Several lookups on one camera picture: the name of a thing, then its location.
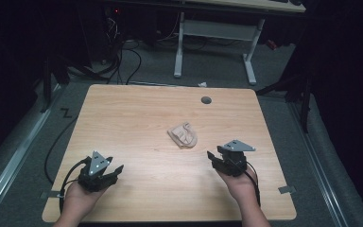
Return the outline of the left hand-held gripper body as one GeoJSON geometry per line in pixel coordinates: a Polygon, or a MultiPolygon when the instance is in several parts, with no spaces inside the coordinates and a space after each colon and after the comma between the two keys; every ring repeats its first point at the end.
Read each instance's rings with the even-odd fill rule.
{"type": "Polygon", "coordinates": [[[91,157],[87,157],[85,167],[78,175],[78,183],[89,192],[97,192],[116,184],[117,179],[110,179],[109,174],[104,174],[107,167],[106,158],[94,150],[91,157]]]}

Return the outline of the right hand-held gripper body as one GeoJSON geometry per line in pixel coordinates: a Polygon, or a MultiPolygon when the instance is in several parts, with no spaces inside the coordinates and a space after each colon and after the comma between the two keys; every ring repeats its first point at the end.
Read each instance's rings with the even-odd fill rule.
{"type": "Polygon", "coordinates": [[[232,140],[223,146],[217,146],[216,149],[224,165],[224,170],[220,172],[233,177],[240,176],[247,169],[245,152],[256,151],[256,148],[239,140],[232,140]]]}

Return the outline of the person's left hand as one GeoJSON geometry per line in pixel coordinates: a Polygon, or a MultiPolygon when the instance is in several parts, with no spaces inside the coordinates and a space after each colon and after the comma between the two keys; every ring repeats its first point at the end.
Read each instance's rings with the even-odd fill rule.
{"type": "Polygon", "coordinates": [[[73,182],[67,188],[63,211],[72,211],[88,214],[94,208],[96,203],[107,191],[106,188],[97,192],[85,190],[78,182],[73,182]]]}

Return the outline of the person's right hand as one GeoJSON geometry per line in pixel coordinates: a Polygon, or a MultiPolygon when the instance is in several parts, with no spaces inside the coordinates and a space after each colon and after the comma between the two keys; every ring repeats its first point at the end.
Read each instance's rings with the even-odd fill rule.
{"type": "Polygon", "coordinates": [[[231,196],[238,203],[239,201],[257,201],[255,186],[257,183],[255,173],[247,168],[246,172],[238,177],[228,176],[224,173],[217,173],[227,185],[231,196]]]}

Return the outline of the crumpled beige cloth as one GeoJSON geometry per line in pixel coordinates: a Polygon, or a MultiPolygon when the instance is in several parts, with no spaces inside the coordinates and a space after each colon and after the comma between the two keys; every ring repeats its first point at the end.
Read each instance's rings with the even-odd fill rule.
{"type": "Polygon", "coordinates": [[[189,122],[181,123],[167,133],[179,148],[193,148],[198,142],[198,136],[189,122]]]}

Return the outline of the black metal stand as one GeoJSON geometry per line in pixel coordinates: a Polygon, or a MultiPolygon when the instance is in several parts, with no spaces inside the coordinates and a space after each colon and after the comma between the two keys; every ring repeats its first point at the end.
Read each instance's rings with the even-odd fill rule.
{"type": "Polygon", "coordinates": [[[286,90],[286,102],[301,102],[301,110],[299,112],[300,126],[304,132],[308,132],[307,122],[310,111],[310,97],[312,76],[310,74],[301,74],[290,77],[288,79],[281,79],[263,89],[256,91],[258,96],[263,96],[271,91],[286,90]]]}
{"type": "Polygon", "coordinates": [[[98,73],[62,55],[49,55],[43,63],[43,113],[53,104],[52,79],[55,79],[58,85],[67,85],[70,82],[68,67],[75,68],[87,78],[105,80],[98,73]]]}

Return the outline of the light wooden desk top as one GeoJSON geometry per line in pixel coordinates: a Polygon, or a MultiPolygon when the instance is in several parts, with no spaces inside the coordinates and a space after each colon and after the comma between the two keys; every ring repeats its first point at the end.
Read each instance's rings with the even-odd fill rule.
{"type": "Polygon", "coordinates": [[[245,9],[266,9],[283,12],[304,13],[306,8],[303,4],[298,6],[292,4],[289,0],[278,2],[274,0],[183,0],[185,2],[195,2],[203,4],[212,4],[218,6],[242,7],[245,9]]]}

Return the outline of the silver floor rail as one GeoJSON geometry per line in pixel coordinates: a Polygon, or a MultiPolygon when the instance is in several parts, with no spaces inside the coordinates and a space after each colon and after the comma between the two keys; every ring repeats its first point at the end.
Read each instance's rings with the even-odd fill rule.
{"type": "Polygon", "coordinates": [[[301,138],[305,145],[305,150],[309,159],[309,163],[312,167],[313,175],[317,180],[317,184],[320,189],[320,193],[325,201],[325,204],[329,210],[331,218],[336,227],[349,227],[348,221],[340,207],[337,199],[337,194],[333,189],[325,171],[320,162],[319,156],[316,153],[315,147],[311,141],[311,138],[307,132],[304,131],[301,125],[301,119],[298,107],[295,104],[287,103],[287,107],[296,120],[295,125],[301,134],[301,138]]]}
{"type": "Polygon", "coordinates": [[[44,166],[47,154],[56,146],[64,120],[59,104],[64,85],[53,88],[53,104],[43,113],[39,97],[0,147],[0,225],[39,222],[49,191],[51,168],[44,166]]]}

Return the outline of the white metal desk frame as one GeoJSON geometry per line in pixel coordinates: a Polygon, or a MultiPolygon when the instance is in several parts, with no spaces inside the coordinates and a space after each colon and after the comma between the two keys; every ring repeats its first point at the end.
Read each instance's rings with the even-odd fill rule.
{"type": "Polygon", "coordinates": [[[175,57],[174,77],[180,78],[182,76],[183,38],[187,35],[250,42],[251,46],[249,47],[248,52],[242,55],[242,58],[249,84],[255,85],[257,80],[254,75],[251,58],[262,33],[264,23],[265,19],[259,19],[256,25],[249,26],[199,21],[185,19],[184,13],[182,12],[180,14],[179,21],[178,47],[175,57]]]}

